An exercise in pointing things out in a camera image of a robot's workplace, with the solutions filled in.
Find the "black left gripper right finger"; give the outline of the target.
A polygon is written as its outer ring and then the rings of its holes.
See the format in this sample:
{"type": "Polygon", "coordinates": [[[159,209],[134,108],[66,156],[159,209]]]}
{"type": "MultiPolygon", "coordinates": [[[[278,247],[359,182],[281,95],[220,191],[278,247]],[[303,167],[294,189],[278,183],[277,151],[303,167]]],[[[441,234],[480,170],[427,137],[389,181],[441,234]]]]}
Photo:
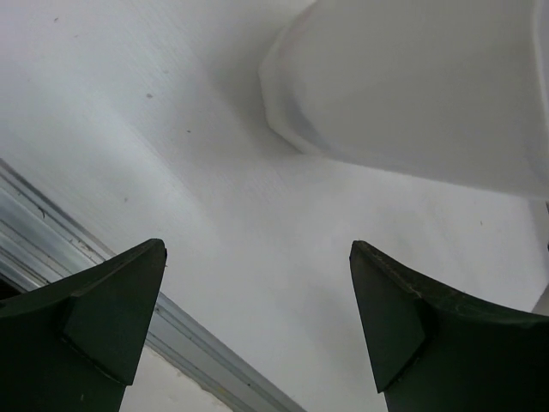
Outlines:
{"type": "Polygon", "coordinates": [[[548,319],[431,279],[364,241],[353,290],[390,411],[545,411],[548,319]]]}

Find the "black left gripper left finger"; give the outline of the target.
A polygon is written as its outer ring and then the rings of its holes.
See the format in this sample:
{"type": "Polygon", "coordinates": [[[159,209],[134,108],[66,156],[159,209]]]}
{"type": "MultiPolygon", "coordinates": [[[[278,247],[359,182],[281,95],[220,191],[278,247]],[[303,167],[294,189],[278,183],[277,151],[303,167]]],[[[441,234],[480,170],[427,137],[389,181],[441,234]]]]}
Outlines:
{"type": "Polygon", "coordinates": [[[118,411],[134,382],[166,267],[149,239],[1,302],[3,411],[118,411]]]}

